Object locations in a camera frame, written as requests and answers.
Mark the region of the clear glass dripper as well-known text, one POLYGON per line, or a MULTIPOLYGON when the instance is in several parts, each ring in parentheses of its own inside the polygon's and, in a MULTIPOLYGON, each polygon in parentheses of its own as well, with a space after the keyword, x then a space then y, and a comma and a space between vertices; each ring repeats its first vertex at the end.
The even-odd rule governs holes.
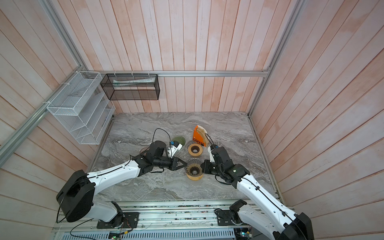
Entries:
POLYGON ((187 163, 187 166, 185 167, 186 174, 187 172, 192 172, 193 175, 196 175, 198 173, 203 174, 203 169, 201 167, 201 164, 202 162, 197 158, 190 159, 187 163))

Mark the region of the wooden ring dripper stand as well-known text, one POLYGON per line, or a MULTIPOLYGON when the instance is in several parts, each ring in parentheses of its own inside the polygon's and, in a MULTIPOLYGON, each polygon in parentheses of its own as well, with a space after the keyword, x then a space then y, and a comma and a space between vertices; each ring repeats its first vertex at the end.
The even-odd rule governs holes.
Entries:
POLYGON ((193 175, 192 172, 187 172, 187 177, 188 177, 190 180, 192 180, 192 181, 198 181, 198 180, 202 179, 203 176, 204 176, 204 174, 202 174, 202 173, 198 173, 198 174, 196 174, 196 175, 193 175))

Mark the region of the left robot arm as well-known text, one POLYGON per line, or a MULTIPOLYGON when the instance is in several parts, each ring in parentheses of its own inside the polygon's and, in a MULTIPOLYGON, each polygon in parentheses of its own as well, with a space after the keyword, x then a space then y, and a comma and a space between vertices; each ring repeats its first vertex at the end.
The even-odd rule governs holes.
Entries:
POLYGON ((175 153, 182 147, 177 141, 169 144, 155 141, 142 153, 123 164, 98 172, 74 172, 56 197, 64 220, 72 223, 82 218, 91 218, 100 220, 111 228, 120 227, 125 217, 120 206, 116 202, 97 201, 94 197, 120 182, 152 173, 155 167, 171 171, 184 168, 186 162, 175 157, 175 153))

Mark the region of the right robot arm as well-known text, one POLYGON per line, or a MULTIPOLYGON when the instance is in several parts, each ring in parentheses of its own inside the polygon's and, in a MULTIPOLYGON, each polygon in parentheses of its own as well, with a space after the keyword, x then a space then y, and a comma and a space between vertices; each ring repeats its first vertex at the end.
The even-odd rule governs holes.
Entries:
POLYGON ((202 164, 206 174, 220 177, 245 194, 260 211, 254 211, 245 201, 231 205, 234 224, 252 226, 270 240, 312 240, 314 231, 311 219, 304 213, 297 214, 278 201, 263 188, 250 171, 241 164, 234 164, 224 147, 208 147, 210 158, 202 164))

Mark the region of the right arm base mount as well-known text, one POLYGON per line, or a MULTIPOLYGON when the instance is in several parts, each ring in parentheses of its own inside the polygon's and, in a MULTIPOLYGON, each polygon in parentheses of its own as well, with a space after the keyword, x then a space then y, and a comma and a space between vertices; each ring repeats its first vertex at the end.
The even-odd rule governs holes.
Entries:
POLYGON ((215 209, 214 213, 217 216, 219 226, 239 226, 245 223, 241 221, 238 212, 240 208, 247 205, 247 202, 238 200, 233 203, 229 210, 215 209))

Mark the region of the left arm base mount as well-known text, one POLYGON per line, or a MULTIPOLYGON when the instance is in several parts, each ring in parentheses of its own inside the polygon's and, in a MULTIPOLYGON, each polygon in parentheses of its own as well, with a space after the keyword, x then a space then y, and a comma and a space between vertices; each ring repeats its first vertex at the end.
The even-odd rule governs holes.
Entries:
POLYGON ((112 201, 114 207, 117 209, 117 215, 109 222, 102 220, 98 221, 97 229, 113 229, 113 228, 129 228, 135 229, 139 221, 139 212, 123 212, 120 206, 112 201))

